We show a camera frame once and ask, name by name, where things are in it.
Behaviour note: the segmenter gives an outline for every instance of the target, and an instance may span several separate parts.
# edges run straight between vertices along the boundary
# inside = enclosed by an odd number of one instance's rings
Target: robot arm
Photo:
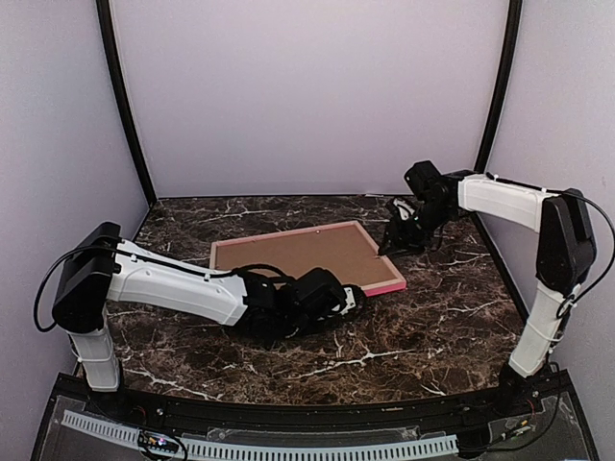
[[[315,268],[294,279],[264,265],[214,271],[156,255],[100,225],[66,259],[52,310],[66,330],[95,392],[115,392],[121,381],[107,323],[106,301],[148,303],[242,328],[271,341],[307,333],[357,307],[360,288],[342,285]]]
[[[393,217],[381,254],[423,252],[434,232],[460,209],[477,211],[520,224],[539,233],[537,288],[531,312],[508,366],[521,378],[545,364],[563,328],[580,285],[596,259],[596,245],[580,192],[555,194],[470,171],[441,175],[430,161],[416,163],[406,182],[422,202],[413,206],[394,199]]]

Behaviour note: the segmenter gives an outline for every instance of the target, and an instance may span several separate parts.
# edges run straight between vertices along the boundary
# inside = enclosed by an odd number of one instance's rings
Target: rectangular board
[[[367,296],[406,288],[406,280],[357,221],[286,230],[214,242],[211,269],[227,271],[247,264],[271,264],[293,277],[314,267],[328,269]]]

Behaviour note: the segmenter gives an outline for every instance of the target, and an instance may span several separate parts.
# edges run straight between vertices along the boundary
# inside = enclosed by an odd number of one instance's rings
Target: white panel
[[[161,196],[407,192],[416,160],[474,165],[507,1],[112,3]]]
[[[74,363],[64,333],[35,330],[38,284],[101,221],[131,235],[146,203],[113,100],[95,2],[2,2],[0,69],[0,447],[23,460],[57,372]]]
[[[524,3],[504,115],[489,169],[554,188],[577,187],[615,217],[615,3]],[[611,237],[592,212],[599,260]],[[537,237],[488,220],[526,301],[531,301]],[[580,302],[556,358],[569,368],[601,458],[615,453],[614,275]]]

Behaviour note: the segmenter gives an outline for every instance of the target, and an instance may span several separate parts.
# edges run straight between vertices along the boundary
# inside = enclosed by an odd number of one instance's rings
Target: dark marble surface
[[[380,241],[386,199],[203,198],[160,201],[136,242],[209,267],[211,242],[358,220]],[[394,260],[407,290],[371,298],[351,324],[266,349],[206,319],[109,303],[129,387],[166,395],[275,404],[426,398],[497,384],[522,322],[469,219],[439,251]]]

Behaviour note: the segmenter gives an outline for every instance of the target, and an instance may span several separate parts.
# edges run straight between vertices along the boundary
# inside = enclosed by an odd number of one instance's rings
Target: black pole
[[[519,33],[522,4],[523,0],[510,0],[508,5],[508,19],[506,20],[506,31],[504,32],[504,44],[502,46],[498,77],[493,89],[493,98],[491,99],[487,123],[484,127],[482,141],[480,142],[479,154],[474,165],[474,171],[479,173],[484,173],[487,168],[493,141],[496,137],[498,124],[500,123],[506,88],[508,87],[508,79],[510,78],[510,70],[512,68],[512,58],[515,54],[517,34]]]
[[[111,76],[111,84],[113,86],[113,92],[115,93],[115,103],[117,104],[119,116],[122,120],[128,147],[133,157],[136,173],[138,174],[138,180],[141,183],[145,198],[151,206],[156,203],[156,192],[154,191],[154,185],[147,171],[145,157],[143,156],[143,151],[141,150],[141,145],[136,135],[135,120],[133,119],[131,106],[128,102],[128,93],[124,85],[124,77],[122,76],[122,68],[117,53],[117,43],[115,42],[115,33],[113,32],[109,0],[96,0],[96,8],[98,9],[100,33],[103,38],[105,55],[107,56],[107,66],[109,68],[109,75]]]

